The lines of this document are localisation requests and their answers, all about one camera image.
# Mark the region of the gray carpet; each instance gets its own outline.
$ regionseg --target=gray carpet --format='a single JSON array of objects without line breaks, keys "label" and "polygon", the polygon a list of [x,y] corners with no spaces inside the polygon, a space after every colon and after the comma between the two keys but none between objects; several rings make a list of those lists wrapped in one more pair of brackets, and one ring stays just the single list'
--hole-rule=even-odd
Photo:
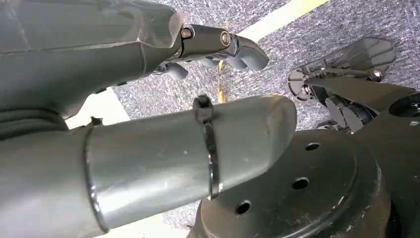
[{"label": "gray carpet", "polygon": [[[162,0],[185,12],[187,22],[226,27],[239,32],[286,1],[198,1]],[[418,0],[330,0],[306,16],[260,41],[270,57],[261,72],[223,70],[227,100],[252,95],[280,94],[291,97],[288,73],[308,62],[330,54],[363,37],[395,42],[397,61],[386,72],[386,82],[420,89],[420,1]],[[193,98],[206,93],[216,101],[217,79],[214,69],[195,62],[185,64],[189,76],[176,81],[166,76],[151,76],[115,89],[131,119],[186,110]],[[316,103],[296,102],[298,129],[313,128],[327,118]],[[193,224],[196,204],[165,213],[175,227]]]}]

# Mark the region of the black circular base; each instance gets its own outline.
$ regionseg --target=black circular base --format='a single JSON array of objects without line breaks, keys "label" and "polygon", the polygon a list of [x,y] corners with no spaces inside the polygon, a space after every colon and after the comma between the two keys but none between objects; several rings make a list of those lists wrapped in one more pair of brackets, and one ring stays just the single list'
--hole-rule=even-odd
[{"label": "black circular base", "polygon": [[390,207],[363,145],[337,131],[299,131],[267,173],[203,200],[188,237],[382,238]]}]

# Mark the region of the black plastic part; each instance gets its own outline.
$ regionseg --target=black plastic part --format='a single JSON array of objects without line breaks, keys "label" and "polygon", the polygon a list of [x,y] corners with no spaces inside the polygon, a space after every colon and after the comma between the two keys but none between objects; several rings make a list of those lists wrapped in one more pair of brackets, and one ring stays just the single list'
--hole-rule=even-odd
[{"label": "black plastic part", "polygon": [[211,60],[207,57],[204,57],[200,60],[198,60],[202,65],[209,67],[209,68],[215,68],[219,64],[218,60]]},{"label": "black plastic part", "polygon": [[[288,85],[292,94],[301,101],[312,99],[312,95],[302,95],[304,81],[310,78],[349,76],[368,78],[373,70],[385,72],[396,58],[396,49],[387,40],[364,38],[337,52],[329,54],[289,74]],[[325,92],[314,92],[323,103]]]},{"label": "black plastic part", "polygon": [[340,125],[346,127],[346,120],[343,116],[343,108],[347,106],[346,102],[338,96],[331,96],[325,99],[330,116]]},{"label": "black plastic part", "polygon": [[323,88],[347,101],[358,103],[376,114],[400,98],[416,92],[412,88],[351,77],[308,79],[305,83]]},{"label": "black plastic part", "polygon": [[384,185],[351,136],[298,131],[267,173],[202,200],[188,238],[383,238],[391,210]]},{"label": "black plastic part", "polygon": [[175,80],[182,80],[188,76],[188,71],[177,63],[168,63],[166,73]]},{"label": "black plastic part", "polygon": [[42,109],[71,117],[90,94],[149,75],[180,43],[171,49],[132,43],[2,55],[0,111]]},{"label": "black plastic part", "polygon": [[127,84],[127,82],[120,82],[120,83],[117,83],[117,86],[122,86],[122,85],[126,85]]},{"label": "black plastic part", "polygon": [[0,113],[0,140],[44,131],[68,130],[63,119],[47,110],[17,110]]},{"label": "black plastic part", "polygon": [[396,117],[384,110],[354,136],[376,158],[395,204],[404,238],[419,237],[419,117]]},{"label": "black plastic part", "polygon": [[397,117],[419,117],[420,93],[415,93],[396,101],[389,108],[389,113]]},{"label": "black plastic part", "polygon": [[345,107],[343,115],[352,132],[362,129],[364,125],[373,119],[373,115],[365,107],[358,104],[351,104]]},{"label": "black plastic part", "polygon": [[402,234],[401,220],[398,216],[395,204],[391,202],[391,212],[389,214],[388,224],[386,225],[385,238],[400,238]]},{"label": "black plastic part", "polygon": [[185,25],[185,27],[191,30],[193,36],[182,40],[182,61],[199,60],[227,48],[220,40],[220,35],[225,30],[201,25]]},{"label": "black plastic part", "polygon": [[227,62],[234,68],[242,69],[244,65],[253,70],[262,70],[268,64],[268,56],[252,40],[238,36],[239,54],[234,59],[228,59]]},{"label": "black plastic part", "polygon": [[95,94],[99,94],[99,93],[105,92],[105,91],[106,91],[106,88],[101,88],[99,91],[96,91]]},{"label": "black plastic part", "polygon": [[342,131],[344,133],[350,133],[349,129],[347,127],[341,127],[338,125],[337,122],[333,120],[326,120],[323,122],[320,122],[316,125],[316,129],[327,129],[327,130],[337,130]]},{"label": "black plastic part", "polygon": [[102,118],[91,117],[91,125],[102,125]]}]

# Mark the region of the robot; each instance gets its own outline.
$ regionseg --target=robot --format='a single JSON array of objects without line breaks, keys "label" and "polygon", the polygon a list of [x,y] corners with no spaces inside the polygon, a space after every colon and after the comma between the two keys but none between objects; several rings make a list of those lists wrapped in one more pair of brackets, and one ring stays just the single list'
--hole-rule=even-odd
[{"label": "robot", "polygon": [[419,94],[380,83],[391,42],[363,39],[289,76],[329,129],[295,131],[264,95],[69,130],[86,98],[182,61],[262,70],[263,50],[143,1],[0,4],[0,227],[4,237],[90,238],[203,198],[189,238],[418,237]]}]

